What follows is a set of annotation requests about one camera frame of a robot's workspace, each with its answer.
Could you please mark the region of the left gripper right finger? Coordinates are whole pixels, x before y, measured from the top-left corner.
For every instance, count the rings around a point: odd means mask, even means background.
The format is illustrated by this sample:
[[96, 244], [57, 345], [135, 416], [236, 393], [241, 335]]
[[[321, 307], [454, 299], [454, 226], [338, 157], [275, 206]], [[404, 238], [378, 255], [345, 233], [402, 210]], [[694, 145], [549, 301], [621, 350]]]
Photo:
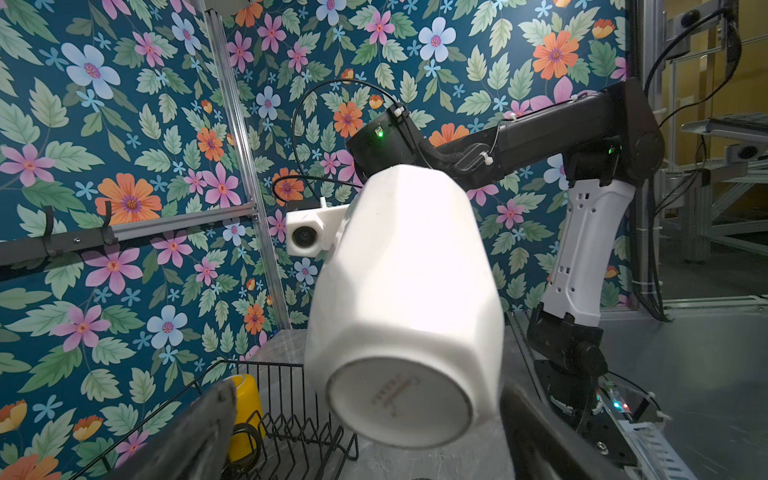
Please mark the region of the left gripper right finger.
[[509, 383], [499, 402], [516, 479], [625, 479], [549, 408]]

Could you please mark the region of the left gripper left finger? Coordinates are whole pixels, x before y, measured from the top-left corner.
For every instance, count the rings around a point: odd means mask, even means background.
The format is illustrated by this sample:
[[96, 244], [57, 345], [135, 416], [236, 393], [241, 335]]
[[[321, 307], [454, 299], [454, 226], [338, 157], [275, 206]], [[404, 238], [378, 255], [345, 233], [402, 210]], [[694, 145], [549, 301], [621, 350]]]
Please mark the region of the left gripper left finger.
[[236, 418], [236, 387], [212, 386], [107, 479], [219, 479]]

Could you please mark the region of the yellow mug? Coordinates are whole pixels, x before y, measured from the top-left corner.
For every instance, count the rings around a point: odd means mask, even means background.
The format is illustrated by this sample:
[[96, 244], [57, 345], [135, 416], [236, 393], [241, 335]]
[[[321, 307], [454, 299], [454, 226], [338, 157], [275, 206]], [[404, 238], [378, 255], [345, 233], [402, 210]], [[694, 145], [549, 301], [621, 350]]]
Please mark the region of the yellow mug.
[[261, 425], [263, 409], [256, 379], [248, 374], [237, 374], [230, 376], [229, 380], [236, 390], [235, 425], [249, 423], [261, 427], [265, 437], [265, 429]]

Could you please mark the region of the cream white mug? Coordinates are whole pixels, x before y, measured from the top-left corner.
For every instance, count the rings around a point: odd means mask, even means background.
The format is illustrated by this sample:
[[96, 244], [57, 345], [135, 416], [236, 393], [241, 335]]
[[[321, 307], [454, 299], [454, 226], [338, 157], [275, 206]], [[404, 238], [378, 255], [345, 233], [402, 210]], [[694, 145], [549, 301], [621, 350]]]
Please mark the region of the cream white mug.
[[469, 199], [445, 173], [397, 165], [349, 204], [316, 278], [307, 378], [379, 444], [448, 444], [497, 409], [504, 312]]

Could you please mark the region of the black mug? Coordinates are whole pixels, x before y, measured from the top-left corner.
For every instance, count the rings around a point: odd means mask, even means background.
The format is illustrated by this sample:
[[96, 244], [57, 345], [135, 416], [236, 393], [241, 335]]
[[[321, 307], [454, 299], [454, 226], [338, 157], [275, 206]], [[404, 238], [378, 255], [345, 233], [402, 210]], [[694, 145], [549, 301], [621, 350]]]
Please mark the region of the black mug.
[[254, 468], [264, 450], [264, 433], [261, 427], [249, 423], [234, 426], [222, 477], [233, 479]]

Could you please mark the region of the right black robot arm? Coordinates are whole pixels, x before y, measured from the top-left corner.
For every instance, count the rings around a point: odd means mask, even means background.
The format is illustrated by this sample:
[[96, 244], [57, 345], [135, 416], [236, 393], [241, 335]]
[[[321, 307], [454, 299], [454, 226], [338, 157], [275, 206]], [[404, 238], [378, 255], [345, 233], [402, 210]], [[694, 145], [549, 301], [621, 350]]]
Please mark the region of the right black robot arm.
[[439, 146], [397, 104], [346, 147], [362, 180], [408, 164], [444, 172], [465, 190], [561, 156], [568, 188], [564, 237], [527, 341], [548, 360], [542, 381], [549, 403], [582, 431], [607, 371], [600, 299], [614, 238], [636, 190], [663, 159], [663, 137], [641, 82], [629, 78]]

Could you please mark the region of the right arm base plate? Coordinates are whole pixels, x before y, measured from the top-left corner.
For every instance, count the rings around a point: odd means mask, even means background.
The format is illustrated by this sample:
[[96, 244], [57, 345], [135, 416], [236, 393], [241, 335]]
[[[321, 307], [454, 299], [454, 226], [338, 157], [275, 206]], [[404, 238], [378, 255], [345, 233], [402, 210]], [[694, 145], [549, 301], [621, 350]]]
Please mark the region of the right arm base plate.
[[545, 403], [561, 420], [615, 466], [638, 466], [596, 380], [572, 375], [549, 360], [535, 360], [534, 367]]

